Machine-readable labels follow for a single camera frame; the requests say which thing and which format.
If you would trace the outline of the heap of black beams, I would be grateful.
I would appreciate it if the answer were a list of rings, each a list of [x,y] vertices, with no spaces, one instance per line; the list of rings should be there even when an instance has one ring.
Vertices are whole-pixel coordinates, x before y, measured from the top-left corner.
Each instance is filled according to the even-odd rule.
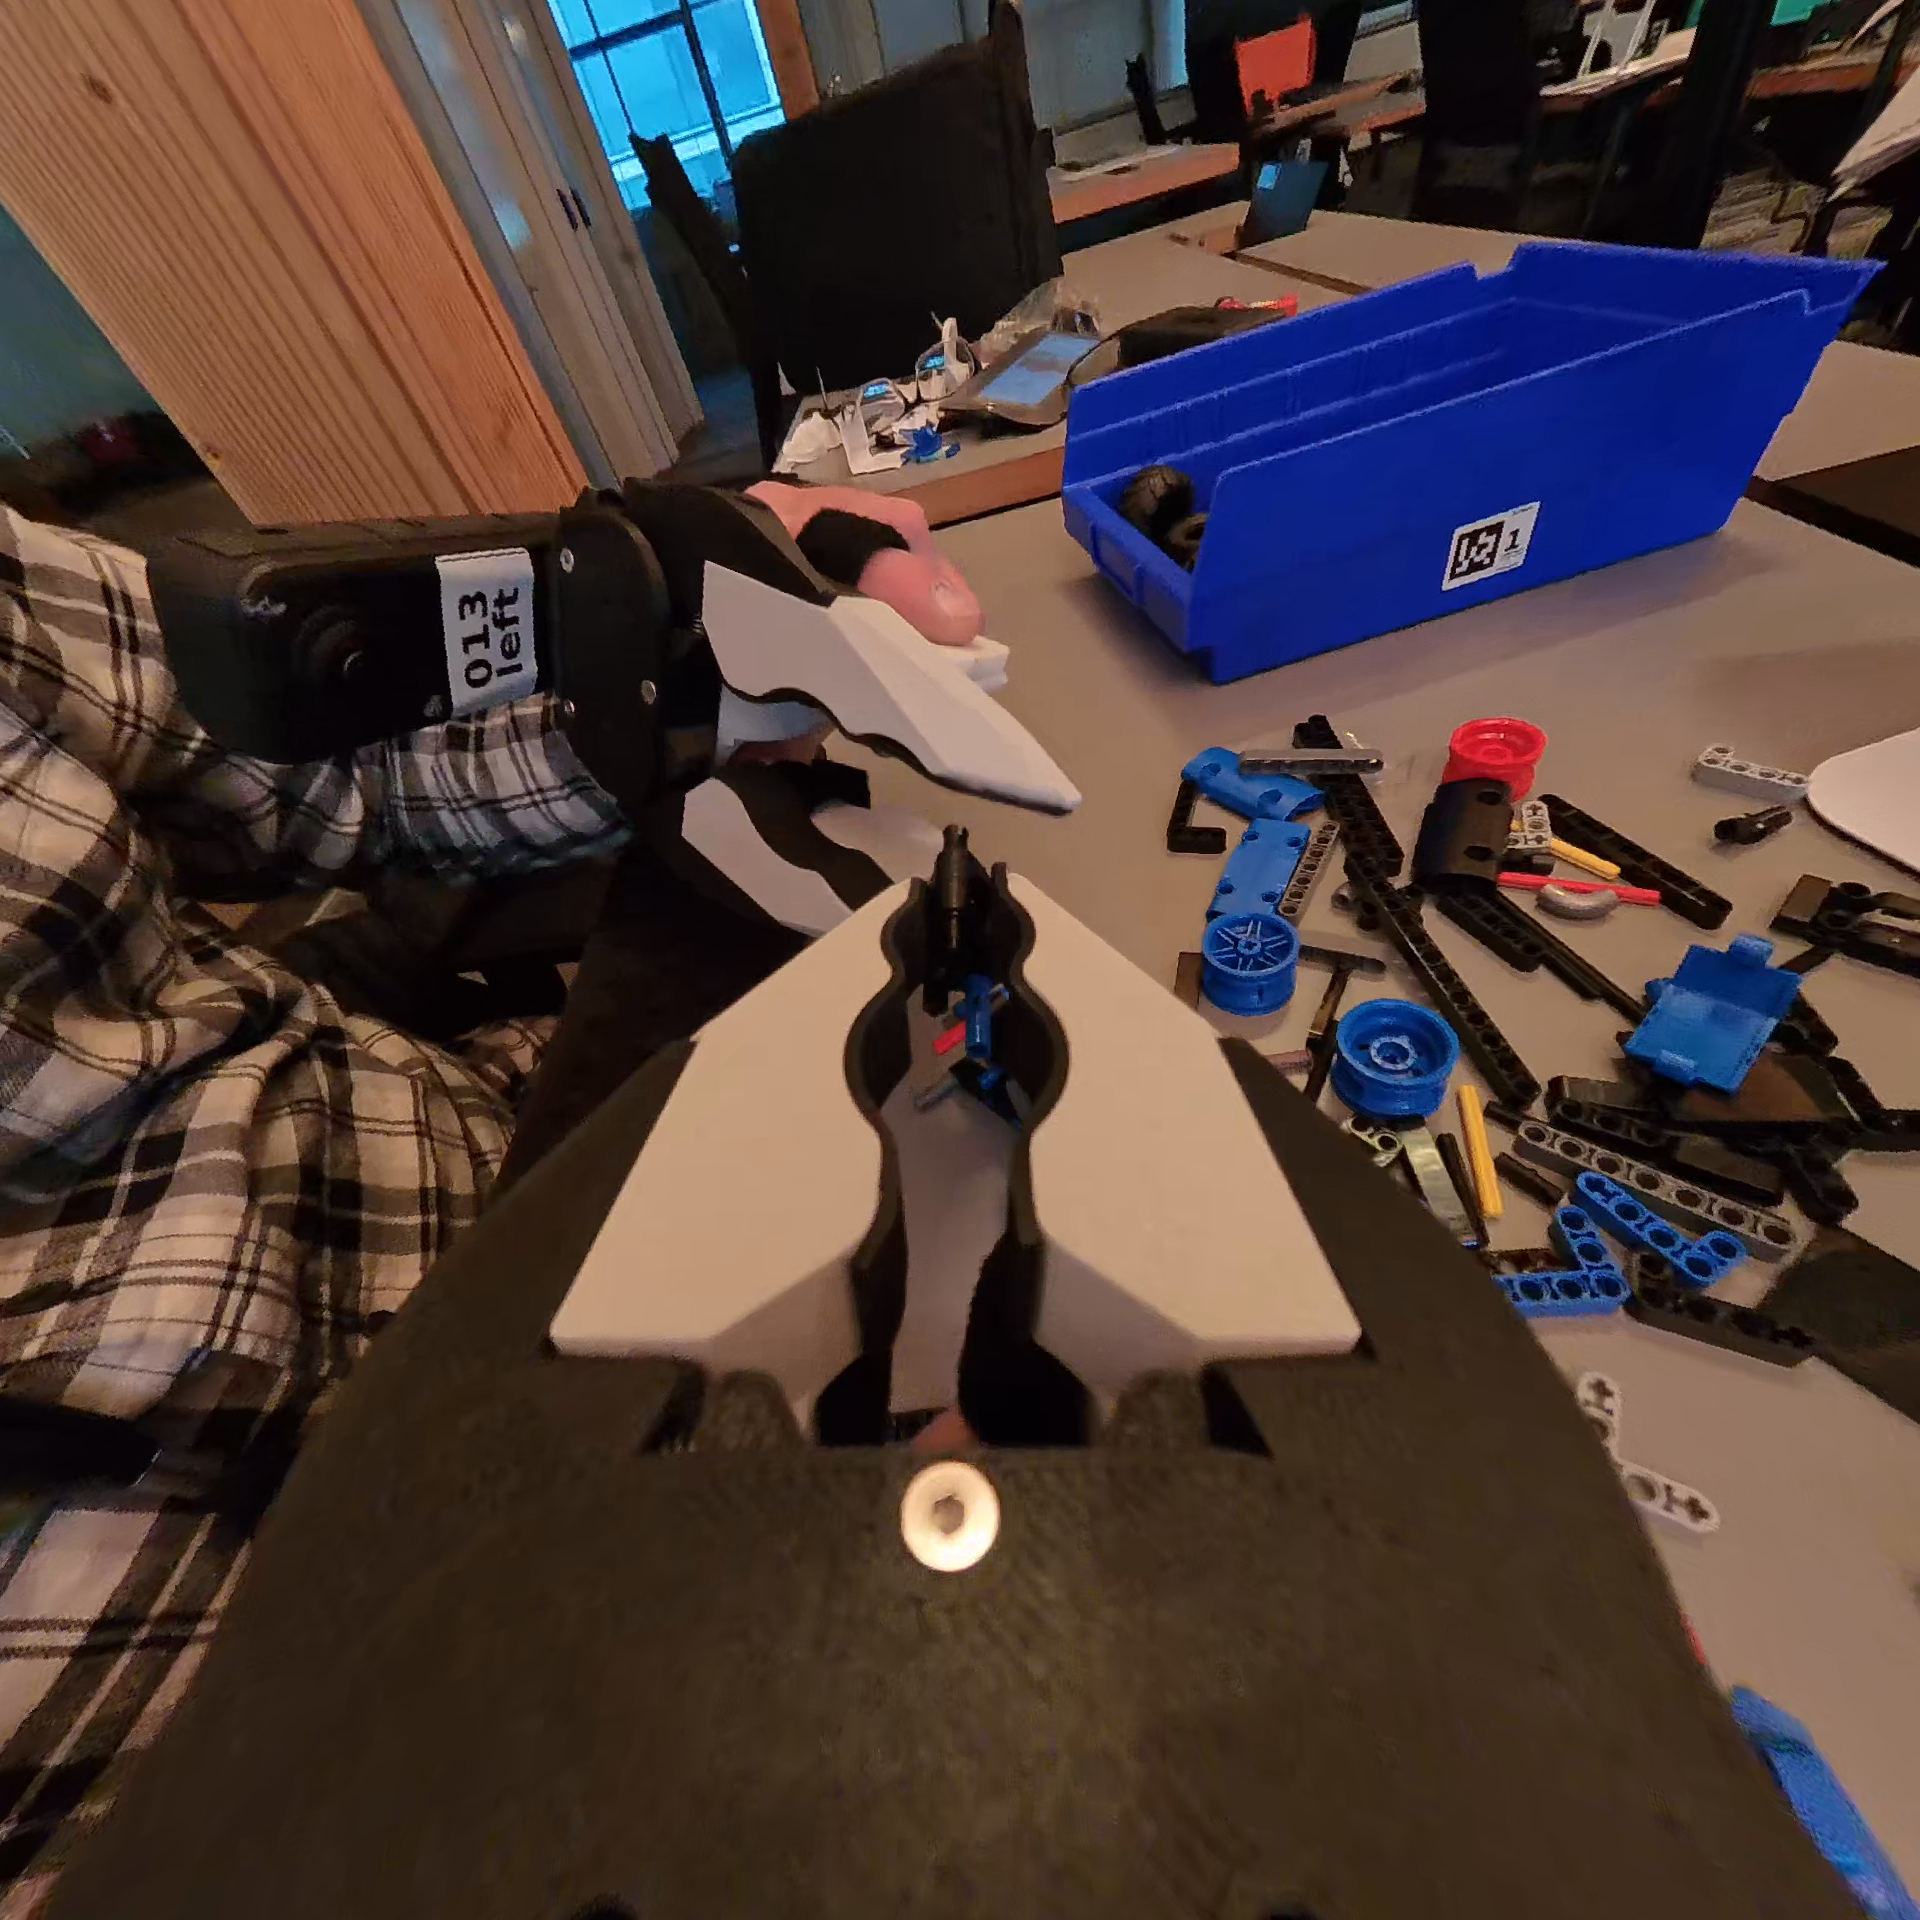
[[[1555,1077],[1540,1121],[1593,1145],[1691,1180],[1755,1210],[1786,1213],[1804,1249],[1818,1227],[1855,1230],[1862,1195],[1856,1159],[1916,1163],[1916,1107],[1889,1103],[1865,1075],[1836,1051],[1766,1047],[1738,1095],[1667,1087],[1650,1073],[1616,1079]],[[1750,1259],[1723,1282],[1695,1291],[1634,1252],[1640,1276],[1630,1309],[1680,1337],[1793,1367],[1818,1357],[1812,1335],[1760,1313],[1786,1263]]]

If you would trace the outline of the black thin axle piece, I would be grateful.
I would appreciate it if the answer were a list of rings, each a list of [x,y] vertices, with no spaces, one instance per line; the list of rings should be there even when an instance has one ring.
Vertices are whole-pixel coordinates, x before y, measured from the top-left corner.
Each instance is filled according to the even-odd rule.
[[[1312,1055],[1312,1066],[1307,1070],[1304,1093],[1316,1109],[1331,1077],[1335,1047],[1332,1033],[1342,1002],[1356,979],[1380,981],[1385,975],[1385,963],[1366,950],[1329,949],[1320,945],[1304,945],[1302,961],[1329,974],[1329,983],[1316,1002],[1307,1028],[1307,1051]]]

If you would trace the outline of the blue angle beam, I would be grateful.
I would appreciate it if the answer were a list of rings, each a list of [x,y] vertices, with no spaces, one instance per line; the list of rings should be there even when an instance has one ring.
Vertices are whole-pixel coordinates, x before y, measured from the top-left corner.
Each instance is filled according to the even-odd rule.
[[[1688,1234],[1633,1191],[1595,1170],[1578,1172],[1571,1194],[1574,1205],[1600,1231],[1628,1250],[1660,1261],[1667,1281],[1680,1290],[1711,1290],[1750,1259],[1750,1249],[1740,1236],[1720,1230]]]
[[[1550,1244],[1535,1252],[1495,1254],[1495,1282],[1529,1319],[1576,1319],[1620,1313],[1633,1284],[1584,1207],[1559,1207]]]

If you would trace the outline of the grey table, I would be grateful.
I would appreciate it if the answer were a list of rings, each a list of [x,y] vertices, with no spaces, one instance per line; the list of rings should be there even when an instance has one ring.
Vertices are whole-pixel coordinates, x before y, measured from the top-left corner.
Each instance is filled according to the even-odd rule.
[[[1745,495],[1766,501],[1769,485],[1916,444],[1919,356],[1836,341],[1775,433]]]

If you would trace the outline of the black rectangular frame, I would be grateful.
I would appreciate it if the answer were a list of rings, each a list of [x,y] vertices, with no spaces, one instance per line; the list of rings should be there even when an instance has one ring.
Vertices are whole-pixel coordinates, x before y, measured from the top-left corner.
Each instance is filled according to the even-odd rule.
[[[1804,875],[1775,913],[1769,930],[1804,941],[1784,963],[1808,974],[1836,956],[1896,975],[1919,979],[1919,899],[1875,893],[1865,884]]]

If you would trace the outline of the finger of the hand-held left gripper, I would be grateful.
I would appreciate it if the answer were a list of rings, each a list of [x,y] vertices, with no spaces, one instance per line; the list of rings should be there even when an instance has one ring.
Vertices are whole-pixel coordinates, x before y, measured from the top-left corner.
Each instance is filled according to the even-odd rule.
[[[714,879],[736,913],[816,940],[892,886],[926,879],[942,833],[874,802],[843,763],[731,763],[680,813],[683,873]]]
[[[705,636],[729,746],[831,724],[956,794],[1065,817],[1084,795],[974,678],[960,646],[926,639],[863,595],[825,604],[710,563]]]

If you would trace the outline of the light grey angle connector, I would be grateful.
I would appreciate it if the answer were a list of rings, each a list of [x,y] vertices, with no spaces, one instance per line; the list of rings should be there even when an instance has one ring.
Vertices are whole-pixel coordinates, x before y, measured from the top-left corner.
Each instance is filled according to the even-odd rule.
[[[1718,1501],[1667,1471],[1643,1467],[1625,1454],[1625,1394],[1607,1373],[1587,1371],[1576,1381],[1576,1404],[1595,1428],[1628,1499],[1649,1521],[1660,1521],[1689,1537],[1705,1538],[1721,1527]]]

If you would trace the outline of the window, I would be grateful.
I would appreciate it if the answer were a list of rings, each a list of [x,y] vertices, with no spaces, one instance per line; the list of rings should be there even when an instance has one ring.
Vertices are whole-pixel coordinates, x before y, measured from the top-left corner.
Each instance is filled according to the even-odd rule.
[[[652,205],[639,143],[664,138],[731,226],[736,148],[785,122],[755,3],[554,3],[548,12],[627,207]]]

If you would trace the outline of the blue flat holed panel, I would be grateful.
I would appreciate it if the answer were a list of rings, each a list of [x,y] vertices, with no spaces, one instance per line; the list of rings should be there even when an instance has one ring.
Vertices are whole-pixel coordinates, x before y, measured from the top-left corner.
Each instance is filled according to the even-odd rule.
[[[1332,823],[1260,819],[1248,823],[1216,882],[1207,923],[1267,915],[1298,923],[1337,843]]]

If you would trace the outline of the person's plaid shirt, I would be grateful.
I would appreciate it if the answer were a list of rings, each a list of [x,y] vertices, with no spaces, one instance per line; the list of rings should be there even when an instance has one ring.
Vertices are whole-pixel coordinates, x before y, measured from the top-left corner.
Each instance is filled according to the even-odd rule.
[[[196,1457],[164,1492],[4,1497],[4,1915],[155,1742],[303,1428],[475,1221],[555,1028],[422,1037],[212,913],[473,879],[351,865],[358,755],[217,747],[145,558],[4,509],[4,1413]]]

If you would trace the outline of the black connector piece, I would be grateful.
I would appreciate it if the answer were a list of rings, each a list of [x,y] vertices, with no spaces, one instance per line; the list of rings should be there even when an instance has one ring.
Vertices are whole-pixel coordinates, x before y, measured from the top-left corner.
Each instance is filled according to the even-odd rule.
[[[929,985],[963,983],[993,967],[996,891],[969,843],[969,830],[948,823],[922,902]]]

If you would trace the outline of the grey tablet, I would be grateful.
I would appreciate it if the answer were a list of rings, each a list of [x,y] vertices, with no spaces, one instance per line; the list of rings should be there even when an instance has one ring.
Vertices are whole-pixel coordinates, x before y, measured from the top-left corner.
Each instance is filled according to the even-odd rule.
[[[1075,382],[1106,373],[1112,356],[1098,335],[1058,330],[1036,332],[983,367],[969,405],[978,417],[1042,429],[1065,420]]]

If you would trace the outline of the black square flat panel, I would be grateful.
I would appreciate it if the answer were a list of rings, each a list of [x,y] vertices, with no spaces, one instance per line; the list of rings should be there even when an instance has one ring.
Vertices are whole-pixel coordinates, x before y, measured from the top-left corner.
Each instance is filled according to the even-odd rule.
[[[1812,1335],[1818,1356],[1919,1423],[1919,1269],[1847,1227],[1818,1227],[1760,1298],[1777,1323]]]

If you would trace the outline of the black curved panel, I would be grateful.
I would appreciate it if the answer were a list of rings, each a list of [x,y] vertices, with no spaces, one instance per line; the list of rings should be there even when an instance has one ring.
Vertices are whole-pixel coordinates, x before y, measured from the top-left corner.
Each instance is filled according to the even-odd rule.
[[[1513,830],[1513,795],[1506,783],[1460,777],[1434,789],[1424,812],[1410,875],[1430,893],[1460,886],[1497,886]]]

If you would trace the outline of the blue curved panel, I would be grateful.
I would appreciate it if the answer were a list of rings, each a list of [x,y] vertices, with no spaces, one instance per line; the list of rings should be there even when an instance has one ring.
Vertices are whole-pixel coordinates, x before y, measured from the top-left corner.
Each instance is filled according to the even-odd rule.
[[[1327,805],[1316,783],[1286,770],[1248,774],[1241,770],[1241,757],[1224,747],[1193,755],[1183,767],[1183,780],[1200,798],[1243,821],[1296,823]]]

